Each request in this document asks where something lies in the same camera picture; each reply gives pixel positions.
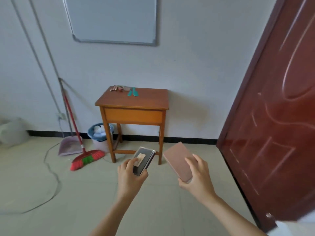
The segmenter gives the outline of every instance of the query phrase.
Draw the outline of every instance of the door panel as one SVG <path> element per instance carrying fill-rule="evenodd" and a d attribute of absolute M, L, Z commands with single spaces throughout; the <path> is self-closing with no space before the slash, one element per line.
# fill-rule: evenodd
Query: door panel
<path fill-rule="evenodd" d="M 315 0 L 286 0 L 220 150 L 264 230 L 315 208 Z"/>

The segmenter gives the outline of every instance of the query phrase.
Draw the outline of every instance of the wall socket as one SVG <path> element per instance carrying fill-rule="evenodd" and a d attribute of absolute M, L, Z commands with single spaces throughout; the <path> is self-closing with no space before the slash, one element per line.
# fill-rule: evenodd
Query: wall socket
<path fill-rule="evenodd" d="M 67 120 L 64 113 L 56 113 L 57 119 Z"/>

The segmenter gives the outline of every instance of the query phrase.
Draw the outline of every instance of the broom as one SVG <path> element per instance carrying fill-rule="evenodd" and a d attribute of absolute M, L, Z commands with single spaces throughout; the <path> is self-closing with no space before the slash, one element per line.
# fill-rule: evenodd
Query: broom
<path fill-rule="evenodd" d="M 78 170 L 78 169 L 81 169 L 82 167 L 84 167 L 85 165 L 87 165 L 93 161 L 101 159 L 105 155 L 105 153 L 100 151 L 100 150 L 92 150 L 92 151 L 88 151 L 88 152 L 85 150 L 82 139 L 81 139 L 79 132 L 78 132 L 78 129 L 77 129 L 77 125 L 74 121 L 73 114 L 72 114 L 72 111 L 70 108 L 70 104 L 68 102 L 68 99 L 67 99 L 65 92 L 63 92 L 63 98 L 65 99 L 65 103 L 66 103 L 67 108 L 69 110 L 73 126 L 76 130 L 77 137 L 79 138 L 79 142 L 81 144 L 82 151 L 83 151 L 83 153 L 81 155 L 77 156 L 71 163 L 70 170 Z"/>

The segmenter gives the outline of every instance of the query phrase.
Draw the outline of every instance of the pink notebook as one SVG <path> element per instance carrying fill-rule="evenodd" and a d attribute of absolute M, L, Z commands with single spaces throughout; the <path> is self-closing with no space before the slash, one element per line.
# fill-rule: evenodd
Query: pink notebook
<path fill-rule="evenodd" d="M 185 161 L 185 157 L 191 159 L 193 162 L 197 161 L 183 143 L 179 142 L 167 149 L 163 152 L 163 156 L 182 181 L 187 182 L 192 178 L 192 173 Z"/>

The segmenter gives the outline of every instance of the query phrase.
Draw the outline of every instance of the forearm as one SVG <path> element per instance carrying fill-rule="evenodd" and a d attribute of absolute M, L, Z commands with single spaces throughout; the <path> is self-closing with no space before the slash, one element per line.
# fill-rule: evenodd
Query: forearm
<path fill-rule="evenodd" d="M 92 231 L 90 236 L 115 236 L 118 226 L 131 202 L 132 200 L 130 199 L 117 200 L 107 216 Z"/>
<path fill-rule="evenodd" d="M 266 236 L 221 198 L 208 200 L 204 205 L 217 217 L 231 236 Z"/>

